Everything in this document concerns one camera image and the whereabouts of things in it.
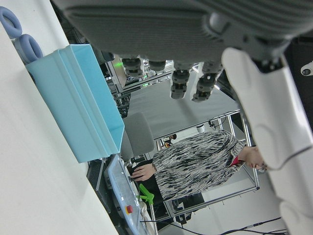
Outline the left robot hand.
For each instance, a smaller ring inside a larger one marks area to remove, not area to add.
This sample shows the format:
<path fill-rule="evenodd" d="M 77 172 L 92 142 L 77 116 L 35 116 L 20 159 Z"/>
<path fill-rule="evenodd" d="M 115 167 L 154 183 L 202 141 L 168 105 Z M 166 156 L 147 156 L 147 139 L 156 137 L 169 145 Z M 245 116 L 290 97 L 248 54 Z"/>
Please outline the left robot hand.
<path fill-rule="evenodd" d="M 293 235 L 313 232 L 313 132 L 284 58 L 313 28 L 310 0 L 58 0 L 99 50 L 225 69 Z"/>

